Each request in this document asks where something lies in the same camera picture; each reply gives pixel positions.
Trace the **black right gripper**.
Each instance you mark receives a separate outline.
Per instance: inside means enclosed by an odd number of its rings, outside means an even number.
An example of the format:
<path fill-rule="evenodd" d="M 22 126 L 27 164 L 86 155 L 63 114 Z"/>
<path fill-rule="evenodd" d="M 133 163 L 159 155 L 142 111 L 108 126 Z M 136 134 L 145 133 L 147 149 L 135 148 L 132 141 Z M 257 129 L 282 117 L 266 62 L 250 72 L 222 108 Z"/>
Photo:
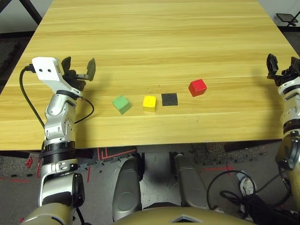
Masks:
<path fill-rule="evenodd" d="M 293 72 L 287 70 L 283 70 L 282 75 L 276 75 L 278 71 L 278 60 L 275 55 L 269 53 L 266 61 L 268 75 L 267 79 L 274 80 L 276 86 L 281 86 L 282 84 L 294 80 L 295 78 L 300 76 L 299 72 Z M 300 70 L 300 59 L 296 57 L 291 57 L 291 65 L 290 67 L 293 70 Z"/>

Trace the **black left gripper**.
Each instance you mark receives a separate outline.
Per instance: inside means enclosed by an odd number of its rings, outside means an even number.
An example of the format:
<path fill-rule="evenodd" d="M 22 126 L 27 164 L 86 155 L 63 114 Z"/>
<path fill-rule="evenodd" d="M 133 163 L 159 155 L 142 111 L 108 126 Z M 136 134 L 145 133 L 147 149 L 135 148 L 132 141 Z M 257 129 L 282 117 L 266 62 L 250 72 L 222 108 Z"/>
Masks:
<path fill-rule="evenodd" d="M 86 80 L 88 79 L 90 82 L 93 80 L 96 72 L 96 62 L 95 59 L 92 58 L 87 65 L 87 73 L 86 75 L 78 75 L 75 70 L 70 70 L 71 66 L 71 57 L 66 57 L 61 62 L 64 75 L 63 79 L 73 88 L 83 91 L 86 85 Z"/>

